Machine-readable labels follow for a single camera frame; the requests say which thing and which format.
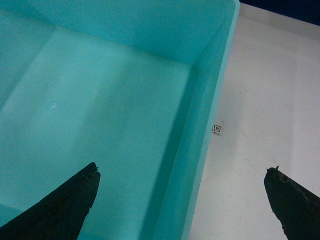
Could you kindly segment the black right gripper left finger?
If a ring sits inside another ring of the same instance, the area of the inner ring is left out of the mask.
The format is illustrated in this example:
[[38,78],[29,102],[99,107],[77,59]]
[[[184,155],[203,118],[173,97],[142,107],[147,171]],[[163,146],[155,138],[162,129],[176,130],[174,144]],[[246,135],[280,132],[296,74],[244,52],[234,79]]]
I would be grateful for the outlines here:
[[76,240],[96,199],[101,174],[89,163],[0,228],[2,240]]

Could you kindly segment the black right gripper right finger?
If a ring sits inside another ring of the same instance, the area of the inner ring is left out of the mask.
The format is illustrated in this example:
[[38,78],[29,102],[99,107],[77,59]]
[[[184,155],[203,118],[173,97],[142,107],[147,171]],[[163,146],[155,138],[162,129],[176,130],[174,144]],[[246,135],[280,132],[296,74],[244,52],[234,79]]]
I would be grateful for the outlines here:
[[276,167],[263,180],[272,212],[288,240],[320,238],[320,198]]

